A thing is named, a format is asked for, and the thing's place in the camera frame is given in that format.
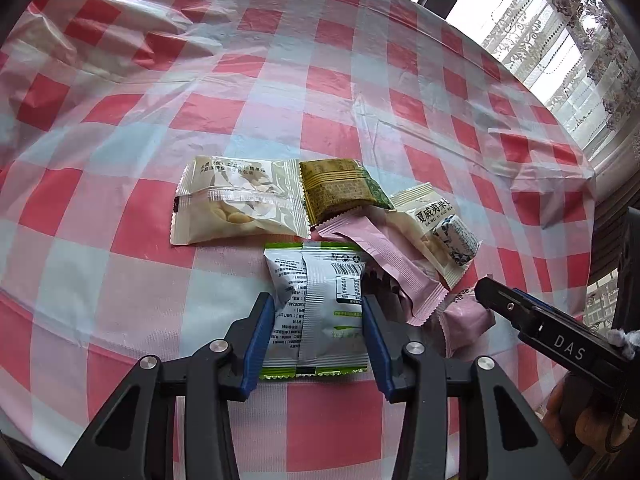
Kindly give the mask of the person right hand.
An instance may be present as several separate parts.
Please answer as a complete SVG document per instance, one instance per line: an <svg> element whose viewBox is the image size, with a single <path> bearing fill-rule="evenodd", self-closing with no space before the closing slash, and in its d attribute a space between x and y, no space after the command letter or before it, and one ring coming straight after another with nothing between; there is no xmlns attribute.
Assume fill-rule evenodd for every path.
<svg viewBox="0 0 640 480"><path fill-rule="evenodd" d="M548 397L542 426L558 448L585 445L604 454L628 440L636 421L624 413L613 390L568 373Z"/></svg>

